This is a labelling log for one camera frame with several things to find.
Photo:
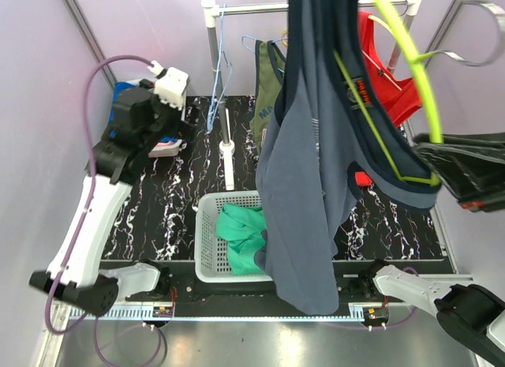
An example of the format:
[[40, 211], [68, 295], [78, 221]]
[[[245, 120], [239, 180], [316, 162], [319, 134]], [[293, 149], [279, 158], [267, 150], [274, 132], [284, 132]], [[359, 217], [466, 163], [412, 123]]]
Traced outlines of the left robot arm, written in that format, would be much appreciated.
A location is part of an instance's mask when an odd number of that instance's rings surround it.
[[104, 316], [116, 301], [139, 293], [163, 300], [170, 293], [168, 268], [138, 261], [103, 270], [100, 261], [116, 216], [149, 154], [164, 137], [184, 136], [185, 105], [171, 104], [145, 87], [128, 88], [113, 102], [114, 117], [93, 147], [95, 168], [83, 181], [78, 209], [57, 256], [32, 273], [31, 287], [93, 316]]

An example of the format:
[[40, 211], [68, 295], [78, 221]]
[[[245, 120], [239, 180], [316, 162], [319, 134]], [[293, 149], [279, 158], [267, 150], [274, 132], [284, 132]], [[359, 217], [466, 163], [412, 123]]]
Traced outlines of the red tank top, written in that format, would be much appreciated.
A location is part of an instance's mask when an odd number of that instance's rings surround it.
[[400, 126], [422, 103], [413, 78], [396, 80], [380, 60], [374, 39], [375, 23], [386, 25], [371, 13], [358, 13], [358, 34], [365, 66], [376, 97], [395, 126]]

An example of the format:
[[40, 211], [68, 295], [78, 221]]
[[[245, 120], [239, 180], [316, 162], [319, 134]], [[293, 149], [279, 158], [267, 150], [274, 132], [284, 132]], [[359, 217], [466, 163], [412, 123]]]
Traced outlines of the white laundry basket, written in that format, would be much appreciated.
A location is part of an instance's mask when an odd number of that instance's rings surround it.
[[[140, 84], [140, 79], [134, 79], [129, 81], [119, 81], [114, 85], [114, 93], [112, 101], [115, 101], [119, 93], [128, 89], [136, 87]], [[175, 139], [170, 137], [164, 137], [161, 141], [149, 152], [150, 158], [164, 158], [176, 156], [182, 146], [181, 139]]]
[[217, 219], [224, 204], [251, 208], [261, 206], [261, 200], [256, 190], [208, 193], [200, 199], [194, 238], [196, 276], [205, 283], [271, 282], [271, 277], [263, 272], [252, 275], [232, 273], [226, 241], [215, 235]]

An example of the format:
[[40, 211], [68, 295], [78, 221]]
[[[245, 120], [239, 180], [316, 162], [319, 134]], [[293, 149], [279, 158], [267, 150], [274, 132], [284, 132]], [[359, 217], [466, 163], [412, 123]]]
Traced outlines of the white back laundry basket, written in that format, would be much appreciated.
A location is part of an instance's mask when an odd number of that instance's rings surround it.
[[[115, 101], [119, 93], [128, 89], [136, 87], [140, 84], [140, 79], [134, 79], [129, 81], [119, 81], [114, 85], [114, 93], [112, 101]], [[164, 137], [161, 141], [149, 152], [150, 158], [164, 158], [176, 156], [182, 146], [181, 139], [175, 139], [170, 137]]]

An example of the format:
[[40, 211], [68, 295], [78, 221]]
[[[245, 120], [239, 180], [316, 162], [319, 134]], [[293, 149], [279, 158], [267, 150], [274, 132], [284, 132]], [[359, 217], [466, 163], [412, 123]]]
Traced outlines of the white front laundry basket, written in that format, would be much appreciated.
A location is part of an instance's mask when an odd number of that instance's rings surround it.
[[261, 200], [256, 190], [208, 193], [200, 199], [194, 238], [196, 276], [205, 283], [271, 282], [271, 277], [263, 272], [252, 275], [232, 273], [226, 241], [215, 235], [217, 219], [224, 204], [251, 208], [261, 206]]

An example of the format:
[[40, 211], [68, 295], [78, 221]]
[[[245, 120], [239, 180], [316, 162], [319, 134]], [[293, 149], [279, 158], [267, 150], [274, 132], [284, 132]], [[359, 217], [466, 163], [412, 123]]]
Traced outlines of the neon green hanger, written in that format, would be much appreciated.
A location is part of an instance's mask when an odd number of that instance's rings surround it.
[[[465, 66], [482, 67], [492, 64], [504, 51], [504, 10], [483, 0], [456, 0], [462, 4], [486, 9], [494, 17], [499, 31], [499, 42], [489, 57], [483, 62], [471, 62], [453, 51], [437, 50], [424, 54], [419, 53], [409, 35], [410, 21], [401, 19], [390, 0], [372, 1], [382, 13], [382, 18], [366, 13], [358, 14], [359, 29], [364, 37], [360, 52], [361, 56], [365, 58], [365, 72], [372, 78], [372, 86], [378, 88], [381, 95], [389, 95], [385, 100], [388, 104], [387, 113], [395, 125], [401, 124], [416, 110], [423, 107], [428, 120], [428, 139], [436, 144], [441, 144], [443, 136], [436, 101], [422, 62], [436, 54], [444, 54]], [[380, 59], [376, 57], [373, 26], [370, 24], [372, 21], [381, 24], [395, 38], [395, 50], [405, 55], [407, 64], [413, 73], [411, 78], [397, 81], [393, 77], [393, 67], [384, 68]]]

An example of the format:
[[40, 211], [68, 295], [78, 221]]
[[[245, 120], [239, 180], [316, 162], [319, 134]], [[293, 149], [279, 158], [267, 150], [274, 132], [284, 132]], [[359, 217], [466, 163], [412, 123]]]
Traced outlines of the blue-grey tank top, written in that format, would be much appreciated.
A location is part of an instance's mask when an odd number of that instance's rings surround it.
[[307, 315], [339, 307], [335, 235], [365, 172], [396, 204], [427, 211], [439, 186], [372, 90], [358, 0], [289, 0], [285, 73], [256, 169], [266, 221], [261, 267]]

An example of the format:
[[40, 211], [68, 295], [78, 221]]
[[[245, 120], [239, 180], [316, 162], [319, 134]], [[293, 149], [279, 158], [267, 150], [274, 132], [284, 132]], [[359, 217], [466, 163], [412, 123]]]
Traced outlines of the blue folded garment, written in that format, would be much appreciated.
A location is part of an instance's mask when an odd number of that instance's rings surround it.
[[110, 138], [121, 142], [130, 142], [138, 130], [137, 91], [138, 86], [119, 82], [114, 86], [108, 125], [111, 127]]

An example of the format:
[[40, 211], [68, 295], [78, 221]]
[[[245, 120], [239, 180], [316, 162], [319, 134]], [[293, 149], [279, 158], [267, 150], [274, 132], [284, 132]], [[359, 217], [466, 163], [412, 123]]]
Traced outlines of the olive green tank top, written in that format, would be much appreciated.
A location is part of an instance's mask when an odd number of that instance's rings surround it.
[[279, 47], [271, 41], [263, 41], [259, 55], [255, 55], [256, 95], [249, 129], [256, 151], [261, 153], [267, 126], [275, 101], [282, 87], [286, 59]]

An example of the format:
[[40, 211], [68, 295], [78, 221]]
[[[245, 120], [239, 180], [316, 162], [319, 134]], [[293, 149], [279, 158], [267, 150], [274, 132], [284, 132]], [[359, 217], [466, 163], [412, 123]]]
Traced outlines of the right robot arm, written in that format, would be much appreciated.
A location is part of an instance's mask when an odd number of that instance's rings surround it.
[[[422, 133], [414, 152], [457, 200], [471, 212], [504, 208], [504, 135], [450, 135], [443, 143]], [[375, 260], [358, 276], [359, 294], [368, 301], [397, 298], [434, 316], [454, 340], [494, 366], [504, 364], [504, 301], [490, 290], [470, 284], [429, 282], [385, 260]]]

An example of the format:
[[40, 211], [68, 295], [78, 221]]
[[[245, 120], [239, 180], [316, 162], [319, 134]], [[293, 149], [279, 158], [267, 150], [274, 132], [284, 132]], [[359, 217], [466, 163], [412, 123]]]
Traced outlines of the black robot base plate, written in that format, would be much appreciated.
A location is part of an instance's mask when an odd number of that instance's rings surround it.
[[[412, 267], [422, 275], [452, 274], [448, 258], [443, 260], [391, 260], [398, 268]], [[347, 286], [347, 276], [357, 275], [372, 264], [371, 260], [337, 260], [333, 262], [339, 286]], [[273, 282], [204, 283], [196, 277], [194, 261], [165, 261], [161, 267], [172, 274], [170, 285], [176, 287], [175, 317], [288, 317], [304, 316], [275, 294]], [[349, 314], [348, 302], [367, 301], [363, 295], [341, 294], [340, 309], [335, 315]]]

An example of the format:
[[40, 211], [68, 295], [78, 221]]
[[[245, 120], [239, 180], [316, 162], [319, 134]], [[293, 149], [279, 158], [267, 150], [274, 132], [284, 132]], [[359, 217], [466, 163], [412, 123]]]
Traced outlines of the green garment in basket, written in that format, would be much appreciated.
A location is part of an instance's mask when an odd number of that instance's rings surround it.
[[218, 215], [215, 235], [226, 242], [227, 259], [233, 275], [263, 275], [255, 256], [266, 244], [262, 207], [226, 203]]

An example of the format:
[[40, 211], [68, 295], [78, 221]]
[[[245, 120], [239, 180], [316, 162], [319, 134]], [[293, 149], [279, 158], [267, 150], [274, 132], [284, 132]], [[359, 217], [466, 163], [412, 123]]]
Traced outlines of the empty light blue hanger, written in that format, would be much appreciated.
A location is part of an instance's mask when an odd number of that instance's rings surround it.
[[[213, 1], [204, 7], [205, 23], [208, 30], [208, 41], [211, 52], [211, 67], [213, 73], [213, 83], [211, 89], [211, 101], [208, 108], [206, 131], [210, 134], [215, 127], [215, 120], [221, 113], [226, 114], [225, 93], [234, 74], [233, 64], [228, 60], [223, 49], [224, 17], [225, 14], [219, 5]], [[223, 83], [222, 62], [229, 70], [226, 83]]]

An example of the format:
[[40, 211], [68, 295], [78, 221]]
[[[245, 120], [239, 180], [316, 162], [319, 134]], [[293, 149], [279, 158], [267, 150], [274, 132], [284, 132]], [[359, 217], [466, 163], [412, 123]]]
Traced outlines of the metal clothes rack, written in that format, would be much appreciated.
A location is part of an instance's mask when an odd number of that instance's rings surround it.
[[[414, 17], [417, 15], [422, 0], [389, 0], [394, 6], [406, 6], [405, 26], [410, 29]], [[282, 13], [287, 12], [287, 3], [268, 3], [268, 4], [248, 4], [243, 6], [219, 6], [215, 0], [201, 0], [200, 5], [204, 11], [205, 26], [208, 31], [208, 42], [211, 52], [211, 63], [213, 69], [214, 83], [211, 92], [211, 105], [208, 111], [207, 130], [208, 133], [213, 129], [214, 118], [216, 113], [219, 115], [219, 123], [221, 128], [222, 140], [219, 144], [219, 150], [224, 161], [224, 178], [225, 189], [227, 191], [235, 190], [234, 184], [234, 151], [235, 146], [230, 132], [230, 119], [224, 102], [224, 92], [226, 85], [230, 80], [223, 84], [221, 73], [221, 61], [226, 62], [226, 55], [223, 51], [223, 24], [220, 25], [220, 33], [216, 30], [216, 21], [219, 19], [223, 22], [225, 16], [245, 15], [245, 14], [260, 14], [260, 13]], [[398, 63], [400, 55], [400, 47], [397, 42], [388, 62], [388, 69], [391, 73], [394, 71]], [[230, 73], [228, 79], [231, 78], [233, 69], [229, 62]], [[372, 184], [372, 180], [364, 172], [355, 174], [356, 181], [360, 187], [368, 187]]]

